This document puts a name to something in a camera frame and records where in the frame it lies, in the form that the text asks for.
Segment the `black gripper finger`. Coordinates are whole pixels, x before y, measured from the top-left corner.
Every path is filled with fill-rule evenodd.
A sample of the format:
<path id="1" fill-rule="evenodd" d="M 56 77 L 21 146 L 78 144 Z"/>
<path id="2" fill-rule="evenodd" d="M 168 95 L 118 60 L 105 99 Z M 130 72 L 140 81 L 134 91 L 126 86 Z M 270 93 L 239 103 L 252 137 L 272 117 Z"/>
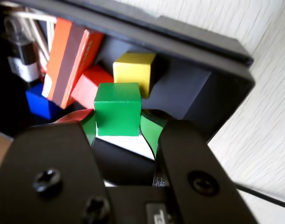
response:
<path id="1" fill-rule="evenodd" d="M 79 122 L 30 128 L 0 167 L 0 224 L 107 224 L 110 203 Z"/>
<path id="2" fill-rule="evenodd" d="M 156 172 L 165 182 L 172 223 L 256 223 L 205 138 L 190 121 L 160 118 L 147 111 L 142 111 L 141 116 L 162 127 L 157 140 Z"/>

